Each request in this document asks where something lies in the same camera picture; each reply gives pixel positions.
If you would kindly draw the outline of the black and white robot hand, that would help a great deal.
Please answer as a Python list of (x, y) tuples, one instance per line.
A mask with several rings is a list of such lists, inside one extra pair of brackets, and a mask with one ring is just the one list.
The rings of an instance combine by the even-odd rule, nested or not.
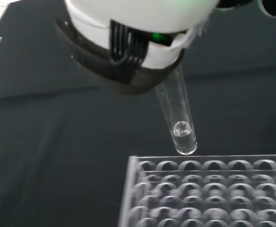
[(67, 0), (54, 21), (67, 53), (99, 86), (145, 93), (181, 63), (216, 0)]

